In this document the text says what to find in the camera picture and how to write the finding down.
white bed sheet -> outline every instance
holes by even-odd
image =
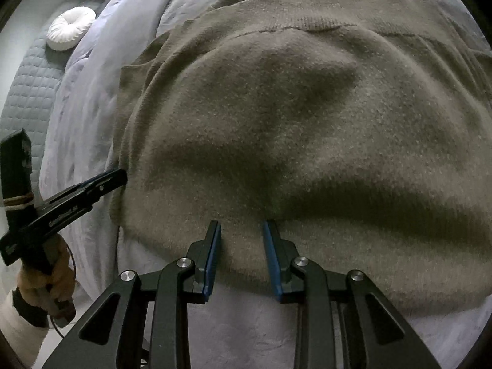
[[[215,0],[112,0],[67,65],[50,121],[40,186],[44,196],[111,167],[111,118],[119,70],[138,57],[156,34],[199,14]],[[490,47],[459,0],[440,0],[444,11]],[[161,256],[118,236],[109,198],[63,231],[78,265],[78,280],[95,299],[118,272],[161,269]],[[295,310],[272,298],[216,285],[210,303],[189,310],[193,367],[292,366]],[[409,318],[443,368],[455,368],[492,312],[492,299],[453,315]]]

white sleeve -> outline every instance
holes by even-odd
[[[12,304],[12,291],[0,307],[0,331],[26,367],[38,356],[48,328],[38,328],[19,315]]]

brown knit garment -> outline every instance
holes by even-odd
[[[112,215],[169,260],[270,292],[262,223],[404,313],[492,292],[492,56],[432,0],[221,0],[121,73]]]

white round cushion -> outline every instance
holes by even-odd
[[[46,43],[51,49],[63,51],[75,47],[95,20],[95,12],[88,7],[65,11],[48,28]]]

metal pivot bolt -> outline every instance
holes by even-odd
[[[122,274],[121,274],[121,279],[123,281],[130,281],[130,280],[133,280],[133,278],[135,277],[135,272],[134,271],[124,271]]]
[[[191,259],[190,258],[179,258],[178,262],[176,262],[176,264],[180,268],[187,268],[188,266],[191,265]]]
[[[364,278],[364,274],[361,271],[355,270],[350,272],[352,280],[361,281]]]
[[[309,260],[306,257],[296,257],[294,258],[294,263],[297,266],[306,266],[309,263]]]

